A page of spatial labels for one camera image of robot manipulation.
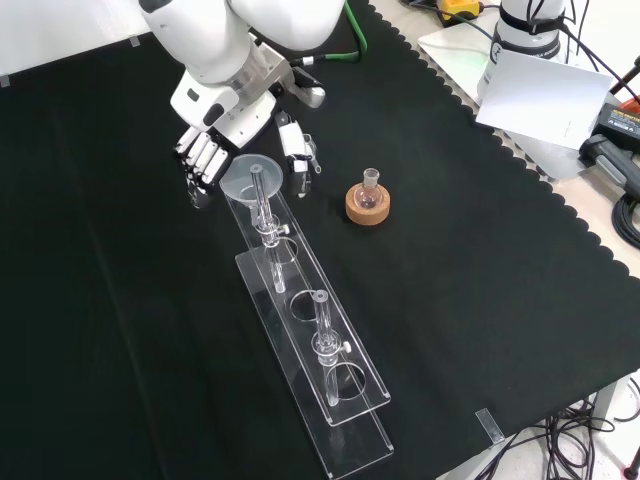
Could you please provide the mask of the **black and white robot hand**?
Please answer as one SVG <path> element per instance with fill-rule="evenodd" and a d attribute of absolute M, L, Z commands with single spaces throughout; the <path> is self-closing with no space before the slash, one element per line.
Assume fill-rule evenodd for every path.
<path fill-rule="evenodd" d="M 186 72 L 170 105 L 188 125 L 174 147 L 183 169 L 194 207 L 204 208 L 231 160 L 241 153 L 272 121 L 279 127 L 293 122 L 278 107 L 290 93 L 303 104 L 319 107 L 326 92 L 315 78 L 299 67 L 277 80 L 252 102 L 242 100 L 230 86 L 205 86 Z"/>

